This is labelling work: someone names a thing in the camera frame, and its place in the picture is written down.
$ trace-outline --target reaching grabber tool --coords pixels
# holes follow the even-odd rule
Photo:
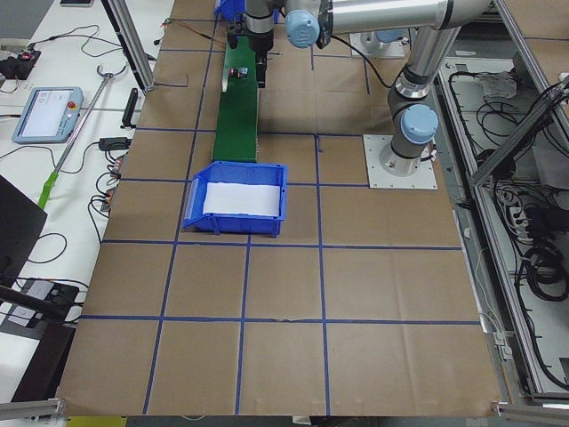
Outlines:
[[[75,145],[75,141],[77,140],[77,136],[79,135],[79,133],[83,129],[83,126],[84,126],[85,122],[87,121],[87,118],[89,117],[89,115],[93,111],[95,104],[97,103],[97,100],[99,99],[100,95],[103,93],[108,82],[113,77],[120,76],[125,71],[126,71],[126,66],[124,66],[118,73],[103,73],[102,72],[102,66],[99,65],[97,67],[97,74],[99,74],[99,76],[103,77],[103,81],[100,82],[99,88],[97,89],[97,92],[92,97],[92,100],[89,103],[89,106],[87,107],[87,110],[85,111],[83,117],[79,121],[79,124],[77,125],[77,127],[75,128],[75,130],[73,131],[71,136],[69,136],[68,145],[63,150],[63,154],[61,154],[59,162],[57,163],[57,165],[55,166],[55,169],[53,169],[53,172],[50,174],[49,178],[47,179],[47,181],[44,184],[44,189],[42,191],[42,195],[40,196],[39,202],[37,203],[37,205],[39,207],[41,207],[42,209],[45,209],[45,205],[47,204],[47,200],[50,198],[50,195],[52,193],[52,189],[55,186],[55,182],[57,181],[57,178],[60,174],[61,168],[63,167],[65,160],[68,158],[69,153],[71,152],[71,149],[73,149],[73,146]]]

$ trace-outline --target robotic arm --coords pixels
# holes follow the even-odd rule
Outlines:
[[[429,94],[460,27],[482,14],[490,0],[245,0],[249,45],[257,57],[257,77],[265,85],[267,53],[273,47],[273,12],[286,11],[291,44],[324,48],[331,35],[420,27],[405,67],[389,92],[396,125],[391,146],[381,155],[391,173],[406,176],[421,161],[422,149],[438,127],[436,114],[420,104]]]

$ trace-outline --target white table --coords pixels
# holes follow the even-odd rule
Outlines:
[[[160,24],[169,16],[173,0],[127,0],[127,3],[145,52],[156,58],[160,46],[155,46],[153,42],[164,34]],[[76,27],[94,24],[100,26],[97,37],[118,43],[100,1],[96,1],[89,8],[61,7],[59,2],[54,2],[32,36],[31,42],[66,33]],[[81,29],[74,34],[90,35],[93,31],[93,28]],[[70,37],[38,44],[36,49],[42,52],[42,56],[28,80],[21,81],[14,93],[0,93],[0,105],[23,107],[31,90],[41,86],[79,86],[84,92],[84,105],[87,105],[101,81],[96,72],[97,66],[102,65],[105,72],[117,72],[127,62],[122,51],[112,52],[100,58],[85,55],[81,52],[81,45],[86,40],[84,37]],[[99,54],[113,48],[115,46],[111,44],[92,40],[85,50]],[[150,66],[153,68],[154,62],[150,62]],[[3,90],[10,91],[13,87],[15,82],[7,81]],[[98,100],[95,108],[124,110],[133,87],[138,85],[128,68],[128,72],[111,81],[105,96]],[[140,96],[136,108],[141,109],[143,102],[144,97]]]
[[[156,57],[159,46],[154,46],[152,42],[162,36],[163,30],[160,24],[165,17],[169,16],[173,0],[127,0],[127,3],[146,52]],[[99,37],[116,41],[116,36],[100,1],[95,1],[91,8],[66,8],[60,7],[59,2],[54,2],[32,37],[32,41],[91,24],[100,26]],[[89,35],[91,33],[84,30],[79,34]],[[42,51],[42,57],[30,78],[25,82],[20,82],[20,87],[15,93],[0,93],[0,115],[20,114],[31,89],[39,86],[80,86],[84,92],[83,105],[85,107],[91,101],[101,82],[101,77],[96,73],[97,66],[103,65],[104,71],[116,72],[126,63],[126,59],[120,51],[98,59],[90,58],[80,51],[84,40],[84,38],[72,37],[39,44],[36,49]],[[111,47],[109,44],[92,42],[87,49],[89,52],[102,52]],[[10,90],[11,85],[13,85],[12,82],[7,82],[3,89]],[[100,137],[132,137],[133,131],[120,129],[119,126],[124,106],[133,87],[137,85],[130,70],[110,82],[97,102],[96,110],[90,115],[85,128],[80,133],[76,146],[63,167],[64,170],[75,171],[81,165],[84,149],[90,143],[98,141]],[[140,97],[137,109],[141,108],[143,101],[144,98]],[[17,119],[0,119],[0,156],[20,146],[12,142],[12,133],[17,123]],[[49,145],[56,161],[64,146],[65,144]],[[84,169],[81,173],[60,174],[45,208],[48,219],[42,234],[59,232],[65,235],[68,239],[68,248],[54,262],[47,264],[28,262],[21,276],[71,278],[89,283],[100,245],[87,213],[87,203],[91,195],[97,192],[95,181],[107,171],[107,164],[104,153],[97,147],[91,147],[87,151]],[[49,153],[42,149],[22,149],[0,160],[0,174],[34,201],[39,199],[44,182],[52,169]],[[103,188],[106,181],[101,180]],[[93,217],[102,235],[106,220],[97,214]],[[59,240],[56,241],[57,238],[53,238],[48,241],[48,239],[38,242],[30,255],[31,259],[47,260],[59,252],[62,246]],[[85,292],[82,292],[76,300],[81,302],[84,296]],[[8,311],[8,309],[8,304],[3,304],[0,310]],[[75,318],[78,314],[78,309],[72,309],[68,319]],[[0,403],[9,402],[12,399],[37,343],[36,340],[0,333]],[[65,421],[58,419],[54,423],[64,425]],[[20,427],[31,424],[29,420],[12,420],[0,422],[0,427]]]

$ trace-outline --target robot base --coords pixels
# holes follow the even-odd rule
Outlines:
[[[411,176],[399,177],[387,172],[380,165],[383,147],[391,143],[391,135],[364,135],[365,162],[371,189],[438,189],[437,179],[430,161],[421,162]],[[423,157],[429,150],[423,151]]]
[[[356,47],[359,51],[366,54],[368,58],[382,58],[384,60],[400,60],[405,57],[405,51],[401,42],[391,42],[385,49],[378,49],[370,52],[366,46],[362,44],[361,33],[349,35],[349,42]],[[352,52],[352,57],[359,58],[359,54],[355,51]]]

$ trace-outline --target touchscreen display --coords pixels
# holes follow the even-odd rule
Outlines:
[[[73,91],[38,91],[20,135],[55,136]]]

